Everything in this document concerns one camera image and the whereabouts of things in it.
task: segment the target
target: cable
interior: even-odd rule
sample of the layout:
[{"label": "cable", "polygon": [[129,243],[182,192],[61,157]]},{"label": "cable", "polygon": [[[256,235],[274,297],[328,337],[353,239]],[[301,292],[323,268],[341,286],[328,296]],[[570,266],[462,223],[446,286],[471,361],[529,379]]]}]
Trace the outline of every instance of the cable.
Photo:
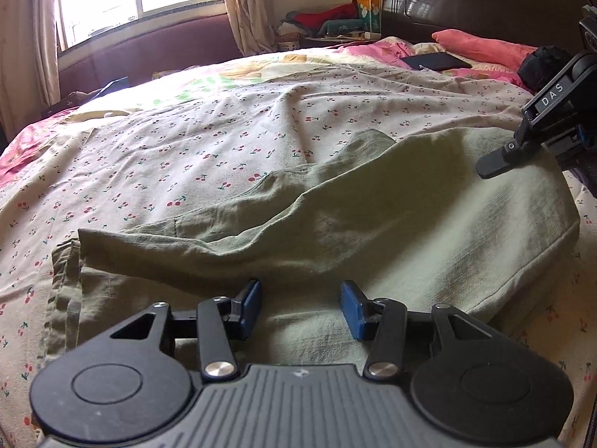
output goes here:
[{"label": "cable", "polygon": [[583,448],[593,448],[593,440],[595,440],[595,431],[597,431],[597,395],[593,403],[593,410],[589,419],[589,427],[587,428],[587,435],[584,439]]}]

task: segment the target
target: floral bedsheet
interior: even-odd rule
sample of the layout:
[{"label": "floral bedsheet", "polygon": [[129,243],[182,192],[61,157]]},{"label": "floral bedsheet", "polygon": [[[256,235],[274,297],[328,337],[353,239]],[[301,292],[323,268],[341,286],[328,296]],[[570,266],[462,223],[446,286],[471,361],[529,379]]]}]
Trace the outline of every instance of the floral bedsheet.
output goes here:
[{"label": "floral bedsheet", "polygon": [[[51,252],[79,227],[120,230],[222,200],[273,170],[333,156],[365,128],[396,140],[456,126],[514,130],[529,98],[506,82],[317,49],[183,71],[71,113],[0,186],[0,447],[37,442],[28,390],[56,334],[44,329]],[[572,378],[562,440],[580,446],[596,386],[597,201],[568,180],[584,217],[574,271],[516,338]]]},{"label": "floral bedsheet", "polygon": [[10,181],[19,180],[20,171],[44,152],[44,146],[59,132],[63,118],[74,110],[75,108],[61,111],[26,127],[18,140],[9,143],[0,157],[0,187]]}]

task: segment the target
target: black tablet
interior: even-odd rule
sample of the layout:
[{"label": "black tablet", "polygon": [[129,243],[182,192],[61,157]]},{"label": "black tablet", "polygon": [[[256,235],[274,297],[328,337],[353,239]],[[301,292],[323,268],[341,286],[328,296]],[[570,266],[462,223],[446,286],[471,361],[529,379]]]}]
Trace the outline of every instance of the black tablet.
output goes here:
[{"label": "black tablet", "polygon": [[424,53],[423,55],[404,57],[402,61],[414,70],[427,68],[437,72],[448,69],[470,69],[472,67],[470,64],[450,55],[448,52]]}]

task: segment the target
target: olive green fabric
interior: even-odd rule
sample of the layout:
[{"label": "olive green fabric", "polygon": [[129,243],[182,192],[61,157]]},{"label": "olive green fabric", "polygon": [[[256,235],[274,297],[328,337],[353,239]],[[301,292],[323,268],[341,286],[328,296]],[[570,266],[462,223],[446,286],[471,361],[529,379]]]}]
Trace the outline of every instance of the olive green fabric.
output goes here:
[{"label": "olive green fabric", "polygon": [[550,287],[579,218],[557,163],[482,180],[496,128],[454,128],[395,143],[364,131],[329,161],[269,174],[217,205],[125,232],[79,230],[53,255],[47,353],[59,355],[156,301],[192,309],[264,287],[252,362],[361,365],[338,307],[342,280],[411,310],[447,302],[504,329]]}]

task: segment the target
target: windowsill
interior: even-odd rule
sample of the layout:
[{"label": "windowsill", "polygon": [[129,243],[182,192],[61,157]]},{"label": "windowsill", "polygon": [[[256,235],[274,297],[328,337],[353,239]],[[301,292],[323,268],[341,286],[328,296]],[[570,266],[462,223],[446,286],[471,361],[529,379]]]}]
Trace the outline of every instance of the windowsill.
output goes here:
[{"label": "windowsill", "polygon": [[59,53],[58,69],[60,71],[70,67],[94,52],[114,46],[130,38],[196,18],[221,15],[223,13],[226,13],[224,0],[211,0],[143,16],[106,30],[99,35],[94,35]]}]

